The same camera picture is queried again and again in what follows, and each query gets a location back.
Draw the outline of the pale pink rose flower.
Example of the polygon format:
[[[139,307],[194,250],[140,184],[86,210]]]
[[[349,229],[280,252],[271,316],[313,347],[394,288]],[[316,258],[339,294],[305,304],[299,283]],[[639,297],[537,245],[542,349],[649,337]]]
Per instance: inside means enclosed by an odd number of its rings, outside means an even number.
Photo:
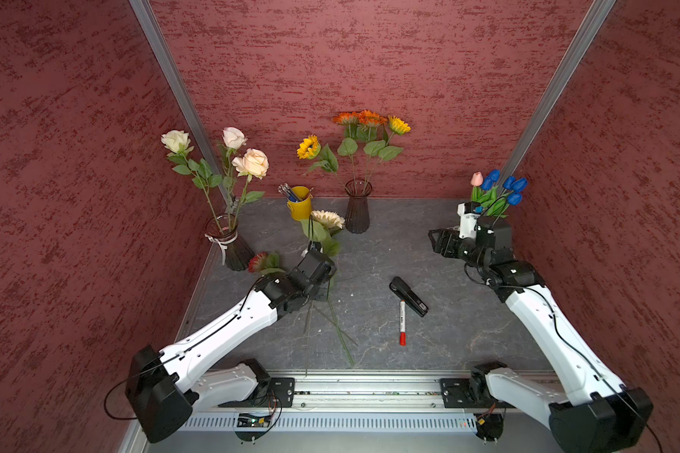
[[[238,222],[241,207],[254,203],[264,196],[262,191],[247,190],[249,183],[253,179],[263,179],[269,169],[269,161],[266,154],[259,149],[250,148],[242,157],[236,157],[232,160],[232,165],[237,172],[238,177],[246,179],[242,194],[237,202],[237,207],[234,210],[235,222]]]

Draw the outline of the white rose flower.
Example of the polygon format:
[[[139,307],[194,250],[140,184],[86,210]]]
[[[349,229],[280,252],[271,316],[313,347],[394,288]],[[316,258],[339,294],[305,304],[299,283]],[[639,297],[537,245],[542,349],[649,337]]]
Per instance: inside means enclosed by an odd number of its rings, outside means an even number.
[[[213,215],[213,222],[221,228],[219,215],[213,205],[210,192],[220,186],[223,177],[216,174],[204,158],[194,160],[190,156],[194,147],[191,145],[188,132],[170,130],[162,134],[161,143],[168,151],[166,158],[174,164],[172,170],[179,175],[190,177],[196,188],[202,190]]]

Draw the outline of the orange gerbera flower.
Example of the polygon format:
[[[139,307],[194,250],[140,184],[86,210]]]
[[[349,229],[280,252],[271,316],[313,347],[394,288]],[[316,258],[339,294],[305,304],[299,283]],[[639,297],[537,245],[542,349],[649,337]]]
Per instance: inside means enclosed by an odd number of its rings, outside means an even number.
[[[356,181],[357,173],[354,162],[354,154],[357,151],[356,132],[357,126],[360,124],[360,114],[355,111],[340,112],[332,117],[332,122],[344,128],[344,141],[338,148],[338,154],[342,157],[349,158],[351,162],[352,179]]]
[[[388,119],[380,113],[364,109],[356,113],[358,120],[357,137],[364,143],[378,140],[378,129],[385,126]]]

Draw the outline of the yellow sunflower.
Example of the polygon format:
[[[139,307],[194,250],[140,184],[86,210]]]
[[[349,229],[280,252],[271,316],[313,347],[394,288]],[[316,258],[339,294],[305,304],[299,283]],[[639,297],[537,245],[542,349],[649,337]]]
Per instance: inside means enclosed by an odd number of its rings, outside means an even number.
[[[387,117],[387,137],[383,139],[385,146],[378,152],[380,162],[390,162],[402,154],[403,148],[395,145],[394,140],[407,135],[412,130],[411,126],[399,117],[390,115]]]
[[[299,160],[312,162],[305,171],[306,175],[315,170],[322,170],[335,176],[338,174],[339,163],[336,154],[330,145],[323,145],[317,135],[309,135],[302,140],[298,146],[297,156]]]

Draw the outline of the blue tulip flower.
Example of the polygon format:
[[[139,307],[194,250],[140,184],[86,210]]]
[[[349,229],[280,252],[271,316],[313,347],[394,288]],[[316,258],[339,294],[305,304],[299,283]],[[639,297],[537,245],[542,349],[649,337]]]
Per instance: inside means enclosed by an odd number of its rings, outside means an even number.
[[[509,196],[513,196],[516,193],[515,190],[515,184],[517,182],[517,179],[513,176],[508,177],[505,181],[504,184],[502,185],[502,194],[497,198],[496,203],[501,203],[502,201],[506,201]]]
[[[528,180],[525,177],[517,179],[515,184],[516,194],[521,194],[523,190],[528,186]]]
[[[497,182],[501,176],[500,170],[492,170],[484,179],[481,189],[484,192],[489,192],[496,187]]]
[[[481,205],[487,203],[490,198],[491,190],[494,188],[494,181],[486,177],[483,182],[472,191],[473,200]]]
[[[505,212],[513,206],[519,205],[523,199],[522,193],[513,192],[511,194],[506,194],[491,203],[491,205],[482,213],[483,216],[490,217],[506,217]]]

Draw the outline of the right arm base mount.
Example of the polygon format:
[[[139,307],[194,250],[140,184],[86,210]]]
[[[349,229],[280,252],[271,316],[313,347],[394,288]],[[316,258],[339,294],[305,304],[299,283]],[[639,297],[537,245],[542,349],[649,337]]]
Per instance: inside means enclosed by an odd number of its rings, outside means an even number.
[[[493,405],[496,405],[496,410],[514,409],[514,406],[489,394],[476,396],[472,391],[472,379],[440,379],[439,384],[445,409],[486,411]]]

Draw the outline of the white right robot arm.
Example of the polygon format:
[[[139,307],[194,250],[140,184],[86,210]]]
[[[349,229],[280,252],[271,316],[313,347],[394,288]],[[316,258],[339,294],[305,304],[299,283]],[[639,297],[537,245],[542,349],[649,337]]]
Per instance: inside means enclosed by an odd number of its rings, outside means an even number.
[[[501,362],[472,368],[475,402],[502,402],[547,428],[565,452],[618,452],[640,441],[654,404],[630,388],[592,351],[553,299],[536,268],[516,258],[510,224],[481,216],[474,236],[440,228],[428,233],[437,254],[462,260],[516,315],[551,364],[562,389],[531,381]]]

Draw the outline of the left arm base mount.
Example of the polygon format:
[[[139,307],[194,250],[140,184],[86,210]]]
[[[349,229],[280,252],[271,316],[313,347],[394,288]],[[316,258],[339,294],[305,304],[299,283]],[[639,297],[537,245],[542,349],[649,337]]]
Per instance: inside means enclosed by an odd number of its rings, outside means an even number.
[[[281,403],[283,408],[293,406],[296,380],[292,377],[271,377],[261,381],[250,396],[242,401],[231,401],[220,408],[265,408],[271,403]]]

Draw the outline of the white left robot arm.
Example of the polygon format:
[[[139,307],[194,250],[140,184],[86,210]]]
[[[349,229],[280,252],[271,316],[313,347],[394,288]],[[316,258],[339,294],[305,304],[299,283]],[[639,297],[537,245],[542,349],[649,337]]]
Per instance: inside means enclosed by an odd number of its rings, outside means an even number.
[[[147,345],[138,351],[125,396],[147,441],[164,441],[197,410],[254,398],[268,401],[268,393],[257,391],[269,383],[257,362],[220,372],[213,366],[254,334],[299,311],[335,272],[329,257],[310,250],[291,271],[259,277],[239,302],[201,330],[161,350]]]

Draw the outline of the red gerbera flower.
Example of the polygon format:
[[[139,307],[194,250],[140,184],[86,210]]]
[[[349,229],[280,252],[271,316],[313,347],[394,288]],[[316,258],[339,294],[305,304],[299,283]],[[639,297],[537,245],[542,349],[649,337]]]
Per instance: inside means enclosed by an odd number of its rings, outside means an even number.
[[[281,256],[278,252],[261,252],[255,255],[247,267],[249,273],[267,276],[277,273],[285,273],[281,268]]]

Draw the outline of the pink tulip bud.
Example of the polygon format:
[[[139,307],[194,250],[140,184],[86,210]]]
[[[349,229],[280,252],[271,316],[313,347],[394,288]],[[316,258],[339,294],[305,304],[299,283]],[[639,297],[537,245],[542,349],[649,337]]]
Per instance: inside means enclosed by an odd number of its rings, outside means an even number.
[[[484,176],[481,172],[476,172],[473,174],[470,184],[472,186],[471,198],[472,202],[479,203],[481,196],[483,195],[482,185],[484,183]]]

